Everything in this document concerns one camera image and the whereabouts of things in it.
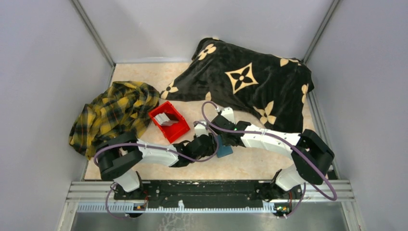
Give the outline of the blue card holder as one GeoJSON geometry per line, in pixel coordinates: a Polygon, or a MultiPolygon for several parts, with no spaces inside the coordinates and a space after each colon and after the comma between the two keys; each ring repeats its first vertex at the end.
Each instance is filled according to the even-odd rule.
{"type": "Polygon", "coordinates": [[[231,146],[225,146],[222,144],[218,146],[217,158],[222,158],[230,154],[233,154],[233,149],[231,146]]]}

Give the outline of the red plastic bin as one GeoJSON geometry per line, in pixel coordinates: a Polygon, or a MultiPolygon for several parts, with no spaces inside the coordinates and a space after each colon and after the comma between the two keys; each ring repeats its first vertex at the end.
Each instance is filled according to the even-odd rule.
{"type": "Polygon", "coordinates": [[[169,101],[166,101],[163,104],[156,107],[155,109],[151,110],[148,113],[148,115],[150,119],[154,122],[154,124],[160,129],[163,136],[170,143],[173,143],[190,130],[190,127],[187,124],[185,118],[176,110],[176,108],[169,101]],[[176,117],[178,122],[171,126],[162,126],[159,124],[159,122],[156,121],[156,119],[154,119],[154,117],[160,113],[170,113],[176,117]]]}

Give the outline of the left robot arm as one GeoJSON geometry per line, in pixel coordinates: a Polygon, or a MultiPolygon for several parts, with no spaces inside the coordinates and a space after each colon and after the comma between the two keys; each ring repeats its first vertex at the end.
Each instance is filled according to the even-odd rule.
{"type": "Polygon", "coordinates": [[[194,136],[192,141],[172,145],[152,144],[137,139],[132,132],[100,144],[93,158],[102,180],[112,180],[114,190],[122,189],[132,199],[143,196],[140,174],[132,168],[138,163],[166,167],[186,167],[213,158],[219,149],[216,135],[194,136]]]}

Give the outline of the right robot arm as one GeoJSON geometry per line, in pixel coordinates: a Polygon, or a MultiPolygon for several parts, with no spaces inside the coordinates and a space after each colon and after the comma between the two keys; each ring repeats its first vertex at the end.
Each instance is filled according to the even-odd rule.
{"type": "Polygon", "coordinates": [[[291,166],[278,170],[265,189],[259,191],[262,199],[284,198],[294,187],[304,183],[315,189],[325,183],[332,196],[322,195],[332,201],[337,199],[335,189],[326,178],[334,153],[316,132],[309,129],[302,133],[279,132],[245,121],[232,123],[222,115],[217,115],[210,126],[227,146],[258,148],[279,153],[293,161],[291,166]]]}

